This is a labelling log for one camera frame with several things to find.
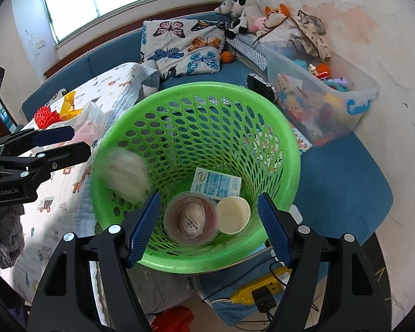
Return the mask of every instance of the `power strip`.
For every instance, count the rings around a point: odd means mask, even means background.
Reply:
[[[276,276],[280,276],[284,272],[290,272],[291,270],[285,266],[277,268],[274,270]],[[242,305],[253,305],[252,291],[257,288],[267,286],[272,295],[275,295],[284,290],[284,286],[278,282],[273,275],[269,272],[256,280],[246,283],[246,285],[241,286],[232,296],[230,296],[230,301],[232,303],[241,303]]]

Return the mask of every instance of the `white paper cup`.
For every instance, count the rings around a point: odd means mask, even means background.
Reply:
[[[249,222],[250,206],[247,201],[238,196],[222,199],[217,204],[217,228],[226,235],[235,235],[241,232]]]

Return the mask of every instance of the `wall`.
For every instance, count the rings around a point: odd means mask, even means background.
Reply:
[[[72,39],[66,39],[60,43],[58,46],[58,55],[60,58],[63,58],[96,37],[146,16],[182,6],[192,6],[216,1],[222,0],[142,0],[134,4],[133,7],[129,7],[128,9],[122,8],[120,11],[114,11],[103,16],[98,21],[98,24],[91,22],[89,26],[85,26],[85,28],[75,34]]]
[[[392,290],[393,326],[415,304],[415,2],[413,0],[262,0],[322,19],[331,49],[382,86],[357,136],[393,192],[377,230]]]
[[[20,42],[11,0],[0,6],[0,66],[5,69],[0,98],[15,121],[23,123],[20,107],[40,83]]]
[[[12,0],[12,11],[21,44],[42,84],[46,80],[43,73],[59,60],[44,0]],[[41,40],[45,46],[37,48],[36,42]]]

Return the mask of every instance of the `blue sofa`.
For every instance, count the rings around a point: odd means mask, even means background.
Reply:
[[[187,19],[227,21],[215,13],[197,14]],[[61,88],[73,90],[97,75],[124,62],[140,60],[141,31],[118,37],[78,58],[49,78],[22,105],[28,120]],[[223,64],[216,74],[183,76],[165,81],[160,89],[196,81],[246,85],[251,73],[240,61]],[[301,156],[300,185],[294,204],[304,223],[319,234],[339,238],[354,234],[364,243],[392,207],[390,187],[371,155],[355,134],[324,146],[312,147]]]

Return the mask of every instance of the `clear plastic storage box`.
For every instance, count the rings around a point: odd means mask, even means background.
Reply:
[[[378,96],[380,85],[363,70],[332,52],[331,77],[348,81],[349,92],[339,92],[293,61],[322,63],[299,42],[264,42],[268,80],[278,92],[277,104],[286,117],[314,145],[350,133]]]

